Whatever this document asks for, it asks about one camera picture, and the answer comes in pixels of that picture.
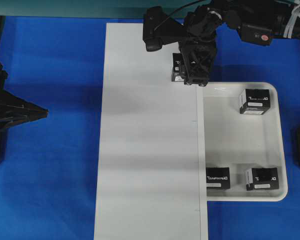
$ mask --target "white foam board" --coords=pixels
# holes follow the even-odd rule
[[[94,239],[207,240],[203,101],[171,82],[177,45],[148,53],[142,30],[106,28]]]

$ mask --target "small black box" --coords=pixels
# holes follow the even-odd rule
[[[184,82],[187,77],[186,66],[184,64],[184,58],[181,53],[173,53],[173,67],[172,67],[172,82]]]
[[[208,189],[229,189],[230,169],[229,167],[207,167],[206,187]]]
[[[245,172],[246,190],[279,189],[278,170],[274,168],[250,168]]]
[[[270,109],[268,89],[245,89],[239,96],[240,114],[262,115]]]
[[[242,23],[240,37],[243,42],[267,46],[273,39],[273,30],[264,26]]]

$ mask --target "blue surface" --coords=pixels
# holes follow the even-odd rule
[[[0,240],[93,239],[106,22],[118,20],[6,19],[6,89],[49,116],[8,131]],[[213,80],[269,82],[278,91],[289,192],[280,202],[209,202],[209,239],[300,240],[300,42],[261,47],[221,27],[218,48]]]

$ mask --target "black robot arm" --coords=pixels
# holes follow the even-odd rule
[[[178,42],[183,58],[178,68],[184,84],[205,86],[217,54],[216,29],[220,25],[226,23],[236,30],[243,42],[267,46],[274,38],[300,39],[300,17],[293,21],[293,11],[300,13],[300,6],[291,2],[212,0],[188,12],[181,24],[156,6],[144,15],[143,41],[148,52]]]

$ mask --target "white plastic tray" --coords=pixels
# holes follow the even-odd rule
[[[269,89],[264,115],[239,114],[244,89]],[[208,201],[280,201],[288,192],[276,89],[265,82],[210,82],[203,89],[206,167],[229,167],[231,188],[207,190]],[[278,168],[278,190],[246,190],[244,171]]]

